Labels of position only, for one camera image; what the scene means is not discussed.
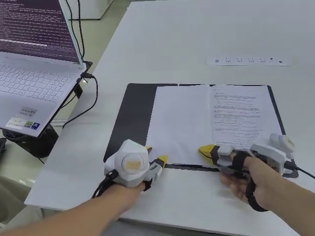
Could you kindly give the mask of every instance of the sheet of paper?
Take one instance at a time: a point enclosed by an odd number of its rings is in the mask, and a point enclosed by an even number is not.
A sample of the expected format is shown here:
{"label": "sheet of paper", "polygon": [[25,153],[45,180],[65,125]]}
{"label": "sheet of paper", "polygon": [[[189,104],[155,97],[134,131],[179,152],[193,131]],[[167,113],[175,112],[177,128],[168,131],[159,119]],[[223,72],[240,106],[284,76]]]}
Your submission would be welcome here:
{"label": "sheet of paper", "polygon": [[249,148],[259,137],[281,134],[267,86],[211,87],[212,139],[214,143]]}
{"label": "sheet of paper", "polygon": [[246,56],[219,56],[207,57],[207,65],[219,66],[290,66],[291,60],[281,57],[246,57]]}
{"label": "sheet of paper", "polygon": [[211,140],[208,85],[158,87],[147,145],[151,161],[168,155],[170,164],[209,166],[198,148]]}

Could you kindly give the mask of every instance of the human hand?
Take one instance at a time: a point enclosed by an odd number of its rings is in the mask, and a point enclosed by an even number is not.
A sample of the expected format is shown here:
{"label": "human hand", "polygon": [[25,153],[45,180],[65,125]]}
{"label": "human hand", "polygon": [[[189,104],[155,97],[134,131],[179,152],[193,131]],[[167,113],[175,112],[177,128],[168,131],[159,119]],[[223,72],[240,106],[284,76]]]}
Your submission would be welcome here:
{"label": "human hand", "polygon": [[127,188],[119,184],[114,184],[101,195],[101,198],[110,200],[113,205],[118,206],[118,215],[121,215],[132,208],[144,188],[145,184],[143,182],[135,188]]}
{"label": "human hand", "polygon": [[[258,158],[247,157],[244,161],[244,167],[249,170],[256,184],[254,195],[257,203],[262,208],[272,210],[272,202],[274,202],[274,198],[277,196],[279,188],[284,184],[285,179]],[[248,203],[245,196],[248,180],[237,179],[220,173],[220,181],[228,186],[238,199]]]}

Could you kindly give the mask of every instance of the white wall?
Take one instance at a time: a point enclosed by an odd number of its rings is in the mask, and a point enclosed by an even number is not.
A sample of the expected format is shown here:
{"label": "white wall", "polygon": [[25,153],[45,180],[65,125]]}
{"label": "white wall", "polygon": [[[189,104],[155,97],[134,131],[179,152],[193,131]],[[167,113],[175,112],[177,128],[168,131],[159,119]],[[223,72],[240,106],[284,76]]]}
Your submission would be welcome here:
{"label": "white wall", "polygon": [[[114,0],[80,0],[81,3],[81,19],[100,19],[106,9],[109,7],[110,3]],[[71,10],[73,13],[73,18],[78,19],[78,1],[68,0]],[[61,0],[64,11],[67,18],[70,19],[70,12],[68,10],[65,0]]]}

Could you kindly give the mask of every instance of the laptop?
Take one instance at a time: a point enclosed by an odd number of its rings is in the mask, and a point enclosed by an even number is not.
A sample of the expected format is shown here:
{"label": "laptop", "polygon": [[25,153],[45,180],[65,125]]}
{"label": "laptop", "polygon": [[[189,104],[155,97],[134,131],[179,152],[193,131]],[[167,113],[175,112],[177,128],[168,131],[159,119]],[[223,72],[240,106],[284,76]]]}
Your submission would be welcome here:
{"label": "laptop", "polygon": [[0,0],[0,128],[39,137],[86,70],[59,0]]}

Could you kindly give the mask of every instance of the white desk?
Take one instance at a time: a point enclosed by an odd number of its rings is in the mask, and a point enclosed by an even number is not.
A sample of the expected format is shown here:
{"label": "white desk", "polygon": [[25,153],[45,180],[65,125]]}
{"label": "white desk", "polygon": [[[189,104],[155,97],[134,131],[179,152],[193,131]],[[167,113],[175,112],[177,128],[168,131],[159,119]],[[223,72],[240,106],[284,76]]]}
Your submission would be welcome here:
{"label": "white desk", "polygon": [[[26,204],[69,209],[103,179],[103,155],[128,83],[269,84],[297,163],[315,172],[315,55],[312,1],[170,0],[130,5],[94,75],[96,107],[62,132]],[[288,55],[291,67],[207,67],[211,55]],[[89,83],[72,116],[94,102]],[[295,182],[315,191],[300,174]],[[231,196],[216,173],[165,170],[124,218],[245,236],[295,233],[272,213]]]}

